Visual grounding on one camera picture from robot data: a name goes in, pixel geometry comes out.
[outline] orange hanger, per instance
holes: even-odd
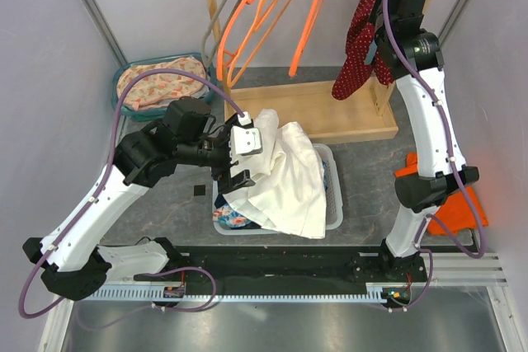
[[[231,88],[234,86],[239,78],[242,76],[246,68],[248,68],[248,65],[251,63],[255,55],[257,54],[258,50],[262,47],[264,44],[264,41],[266,41],[267,36],[271,33],[273,28],[275,27],[276,23],[281,18],[282,14],[286,10],[286,8],[290,5],[291,0],[287,0],[285,5],[281,8],[278,15],[276,16],[275,20],[270,24],[267,31],[264,33],[263,37],[260,39],[260,41],[257,43],[247,60],[244,62],[243,66],[240,68],[240,70],[236,73],[236,75],[233,77],[233,71],[237,65],[237,61],[242,55],[242,52],[244,51],[246,45],[248,44],[249,40],[252,38],[253,35],[255,35],[260,28],[262,27],[262,24],[266,21],[266,19],[270,16],[271,11],[276,6],[276,4],[279,2],[279,0],[271,0],[270,4],[265,7],[268,0],[259,0],[257,4],[257,12],[255,14],[255,18],[253,19],[252,25],[249,28],[249,31],[246,34],[246,37],[244,37],[242,43],[240,46],[234,51],[230,52],[225,49],[225,45],[227,42],[227,39],[229,37],[229,33],[231,29],[233,28],[234,22],[237,20],[238,16],[240,15],[241,11],[244,9],[244,7],[247,4],[252,4],[256,0],[242,0],[240,4],[237,7],[237,10],[234,12],[232,18],[229,20],[228,25],[225,28],[224,35],[222,36],[222,40],[220,41],[220,46],[218,48],[217,53],[217,68],[216,68],[216,76],[220,81],[224,80],[224,68],[228,68],[227,70],[227,78],[226,78],[226,85]]]
[[[319,11],[323,6],[323,2],[324,0],[313,0],[312,2],[310,13],[308,14],[308,18],[306,19],[306,23],[304,24],[303,34],[300,36],[299,44],[297,45],[294,57],[291,60],[290,77],[295,76],[295,74],[297,73],[297,67],[299,66],[300,58],[303,56],[304,47],[306,47],[308,39],[312,34],[312,29],[314,28],[315,22],[319,15]]]

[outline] small black square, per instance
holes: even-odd
[[[195,185],[195,197],[205,195],[205,185]]]

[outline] wooden base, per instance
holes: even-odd
[[[297,121],[314,143],[348,143],[391,139],[398,132],[390,105],[378,115],[372,100],[373,79],[344,101],[332,98],[333,82],[240,88],[231,97],[252,118],[275,109],[280,125]],[[226,118],[232,113],[226,105]]]

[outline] teal basket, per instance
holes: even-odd
[[[117,83],[119,81],[119,78],[125,72],[126,69],[132,66],[137,66],[137,65],[152,65],[154,63],[170,62],[176,58],[181,58],[181,57],[194,57],[198,59],[200,62],[202,62],[200,54],[188,53],[188,54],[173,55],[171,57],[145,59],[143,61],[128,63],[125,66],[122,66],[121,68],[119,68],[119,70],[115,72],[114,79],[112,80],[113,91],[112,91],[111,103],[112,103],[112,107],[114,108],[114,110],[116,109],[117,101],[119,100],[119,98],[117,97]],[[211,64],[205,71],[207,72],[207,75],[209,76],[209,80],[213,84],[218,85],[217,84],[218,80],[216,79],[216,70],[213,64]],[[207,104],[210,104],[214,97],[215,97],[215,92],[213,90],[209,90],[209,94],[207,94],[205,98],[203,98],[203,101]],[[150,121],[150,120],[155,120],[155,119],[159,119],[163,117],[163,115],[165,115],[165,110],[166,110],[165,108],[160,108],[160,109],[146,109],[146,110],[136,111],[136,110],[131,110],[126,106],[123,106],[121,107],[121,115],[130,117],[134,121]]]

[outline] laundry basket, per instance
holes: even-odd
[[[338,228],[343,221],[343,200],[341,197],[341,187],[339,186],[339,177],[337,176],[337,166],[333,159],[332,150],[326,144],[316,143],[313,148],[317,150],[321,160],[328,164],[327,179],[328,188],[327,196],[327,226],[326,229],[333,230]],[[218,196],[218,186],[213,182],[213,212],[215,211],[215,201]],[[277,231],[265,230],[263,228],[246,229],[246,228],[229,228],[218,222],[213,222],[214,228],[222,235],[267,235],[278,234]]]
[[[128,63],[125,66],[122,66],[115,72],[114,78],[112,80],[112,96],[111,96],[111,104],[112,107],[115,109],[117,106],[117,101],[119,98],[117,97],[117,83],[119,82],[119,79],[121,75],[125,72],[126,69],[136,66],[136,65],[152,65],[154,63],[161,63],[161,62],[170,62],[174,59],[181,58],[181,57],[193,57],[198,59],[200,62],[202,62],[201,55],[198,53],[188,53],[188,54],[179,54],[179,55],[173,55],[170,57],[161,57],[161,58],[152,58],[152,59],[144,59],[142,61],[132,62]],[[208,68],[205,69],[207,72],[207,78],[210,80],[213,84],[217,85],[218,80],[216,79],[216,70],[213,64],[211,64]],[[213,97],[215,96],[215,92],[213,90],[210,90],[209,93],[202,98],[203,101],[207,104],[211,103],[213,100]],[[126,106],[123,106],[121,108],[121,115],[129,116],[132,118],[132,120],[135,121],[149,121],[158,119],[160,117],[163,117],[165,115],[166,108],[160,108],[160,109],[145,109],[145,110],[132,110],[129,109]]]

